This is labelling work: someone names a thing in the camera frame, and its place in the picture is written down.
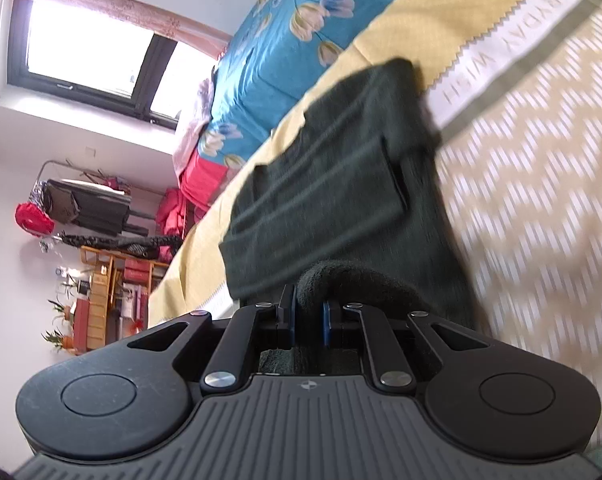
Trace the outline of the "dark green knit sweater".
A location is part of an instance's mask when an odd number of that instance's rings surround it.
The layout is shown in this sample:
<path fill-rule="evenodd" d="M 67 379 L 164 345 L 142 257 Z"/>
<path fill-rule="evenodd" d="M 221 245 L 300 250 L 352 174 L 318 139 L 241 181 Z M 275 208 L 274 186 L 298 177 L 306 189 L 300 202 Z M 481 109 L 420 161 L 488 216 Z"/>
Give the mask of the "dark green knit sweater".
<path fill-rule="evenodd" d="M 287 150 L 252 170 L 220 244 L 233 298 L 272 300 L 294 284 L 314 341 L 327 301 L 476 324 L 416 82 L 405 58 L 344 78 Z"/>

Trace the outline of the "red clothes pile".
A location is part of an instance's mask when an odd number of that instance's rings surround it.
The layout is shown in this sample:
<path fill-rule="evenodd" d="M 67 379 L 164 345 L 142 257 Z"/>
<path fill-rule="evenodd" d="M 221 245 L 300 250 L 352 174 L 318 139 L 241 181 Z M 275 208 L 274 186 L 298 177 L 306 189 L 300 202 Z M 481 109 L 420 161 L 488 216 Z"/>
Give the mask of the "red clothes pile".
<path fill-rule="evenodd" d="M 205 210 L 190 203 L 179 188 L 168 188 L 156 213 L 157 231 L 162 236 L 179 237 L 173 246 L 161 246 L 159 260 L 170 263 L 190 230 L 205 215 Z"/>

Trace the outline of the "clothes rack with garments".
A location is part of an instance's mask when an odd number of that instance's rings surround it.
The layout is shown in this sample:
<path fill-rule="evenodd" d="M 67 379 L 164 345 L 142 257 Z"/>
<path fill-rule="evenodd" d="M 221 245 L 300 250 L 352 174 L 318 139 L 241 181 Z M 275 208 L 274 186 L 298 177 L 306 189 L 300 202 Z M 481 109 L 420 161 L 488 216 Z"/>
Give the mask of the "clothes rack with garments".
<path fill-rule="evenodd" d="M 53 245 L 113 250 L 159 260 L 161 246 L 179 237 L 157 231 L 156 213 L 133 208 L 132 188 L 118 177 L 84 171 L 82 180 L 37 177 L 26 202 L 16 206 L 17 226 L 37 237 L 44 252 Z"/>

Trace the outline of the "wooden shelf unit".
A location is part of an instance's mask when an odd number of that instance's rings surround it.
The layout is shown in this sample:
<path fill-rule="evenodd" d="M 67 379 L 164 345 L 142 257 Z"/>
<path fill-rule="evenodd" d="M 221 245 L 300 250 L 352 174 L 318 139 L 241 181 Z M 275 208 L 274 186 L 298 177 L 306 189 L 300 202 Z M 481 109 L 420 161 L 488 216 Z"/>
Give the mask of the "wooden shelf unit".
<path fill-rule="evenodd" d="M 86 246 L 80 256 L 88 266 L 88 286 L 72 315 L 74 353 L 100 349 L 146 330 L 149 297 L 167 273 L 167 265 Z"/>

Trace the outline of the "red bed sheet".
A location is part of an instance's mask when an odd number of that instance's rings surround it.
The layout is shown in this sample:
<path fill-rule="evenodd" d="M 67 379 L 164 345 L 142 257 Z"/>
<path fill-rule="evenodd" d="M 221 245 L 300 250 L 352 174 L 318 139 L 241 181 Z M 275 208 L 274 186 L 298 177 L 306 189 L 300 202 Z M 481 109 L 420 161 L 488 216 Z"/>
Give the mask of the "red bed sheet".
<path fill-rule="evenodd" d="M 227 174 L 225 165 L 211 162 L 194 151 L 179 177 L 179 188 L 190 203 L 207 211 L 223 191 Z"/>

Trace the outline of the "yellow patterned bed cover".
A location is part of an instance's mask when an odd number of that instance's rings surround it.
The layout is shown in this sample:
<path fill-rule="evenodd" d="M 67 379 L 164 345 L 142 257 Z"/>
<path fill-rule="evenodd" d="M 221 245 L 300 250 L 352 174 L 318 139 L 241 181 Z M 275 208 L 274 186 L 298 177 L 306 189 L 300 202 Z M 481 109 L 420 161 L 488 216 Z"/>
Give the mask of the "yellow patterned bed cover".
<path fill-rule="evenodd" d="M 251 164 L 281 154 L 339 80 L 397 56 L 425 77 L 481 326 L 583 373 L 602 404 L 602 0 L 394 0 Z"/>

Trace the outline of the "pink curtain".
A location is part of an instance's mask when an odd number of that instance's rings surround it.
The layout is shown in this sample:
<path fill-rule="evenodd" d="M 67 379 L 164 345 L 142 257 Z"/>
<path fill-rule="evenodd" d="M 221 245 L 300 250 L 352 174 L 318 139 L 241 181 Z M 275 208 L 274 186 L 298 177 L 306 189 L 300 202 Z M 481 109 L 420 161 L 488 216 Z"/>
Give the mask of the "pink curtain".
<path fill-rule="evenodd" d="M 138 0 L 52 1 L 100 12 L 119 21 L 149 29 L 167 39 L 187 44 L 211 58 L 220 58 L 231 41 L 231 36 L 226 32 Z"/>

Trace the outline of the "blue floral quilt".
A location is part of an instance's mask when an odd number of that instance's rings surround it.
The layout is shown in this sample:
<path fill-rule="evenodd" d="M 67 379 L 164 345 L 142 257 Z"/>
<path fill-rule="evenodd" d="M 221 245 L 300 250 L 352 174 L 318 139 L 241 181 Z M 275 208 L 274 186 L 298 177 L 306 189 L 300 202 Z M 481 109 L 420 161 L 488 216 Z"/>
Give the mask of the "blue floral quilt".
<path fill-rule="evenodd" d="M 238 169 L 393 0 L 258 0 L 217 66 L 196 158 Z"/>

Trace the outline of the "black framed window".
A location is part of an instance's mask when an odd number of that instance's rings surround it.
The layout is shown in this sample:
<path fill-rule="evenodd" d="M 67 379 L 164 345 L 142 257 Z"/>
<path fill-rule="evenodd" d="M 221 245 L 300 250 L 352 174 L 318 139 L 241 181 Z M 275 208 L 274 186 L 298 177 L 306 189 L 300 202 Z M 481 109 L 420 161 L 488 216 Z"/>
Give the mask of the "black framed window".
<path fill-rule="evenodd" d="M 53 0 L 14 0 L 12 86 L 175 129 L 215 59 L 141 26 Z"/>

